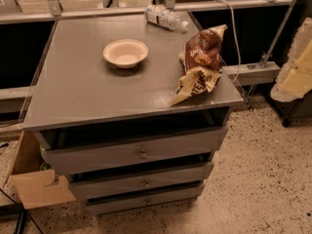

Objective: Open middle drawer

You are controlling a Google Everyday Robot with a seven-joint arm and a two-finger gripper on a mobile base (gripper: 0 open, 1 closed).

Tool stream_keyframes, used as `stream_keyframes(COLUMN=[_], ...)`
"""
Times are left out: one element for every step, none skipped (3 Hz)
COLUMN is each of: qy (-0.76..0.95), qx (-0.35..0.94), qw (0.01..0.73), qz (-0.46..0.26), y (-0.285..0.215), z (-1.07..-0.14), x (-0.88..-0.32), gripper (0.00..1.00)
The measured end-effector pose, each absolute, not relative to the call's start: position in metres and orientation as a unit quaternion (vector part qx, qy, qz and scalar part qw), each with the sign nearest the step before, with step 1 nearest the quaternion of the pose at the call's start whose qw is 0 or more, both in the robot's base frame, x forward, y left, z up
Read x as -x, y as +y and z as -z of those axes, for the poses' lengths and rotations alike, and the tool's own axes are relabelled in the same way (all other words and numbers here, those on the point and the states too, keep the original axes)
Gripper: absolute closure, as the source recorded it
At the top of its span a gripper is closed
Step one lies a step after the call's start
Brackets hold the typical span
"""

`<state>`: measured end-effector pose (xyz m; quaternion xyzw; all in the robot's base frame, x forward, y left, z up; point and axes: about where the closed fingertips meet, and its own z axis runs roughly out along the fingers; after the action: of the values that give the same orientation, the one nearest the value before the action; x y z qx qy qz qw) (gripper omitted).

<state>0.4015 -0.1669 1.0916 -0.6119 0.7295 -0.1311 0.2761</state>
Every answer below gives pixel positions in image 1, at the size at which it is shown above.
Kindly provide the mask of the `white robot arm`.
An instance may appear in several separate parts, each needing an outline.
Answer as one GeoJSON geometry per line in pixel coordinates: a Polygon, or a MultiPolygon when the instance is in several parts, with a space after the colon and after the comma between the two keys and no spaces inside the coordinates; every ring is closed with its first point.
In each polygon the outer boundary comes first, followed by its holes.
{"type": "Polygon", "coordinates": [[[306,18],[295,34],[270,96],[280,102],[303,98],[312,90],[312,19],[306,18]]]}

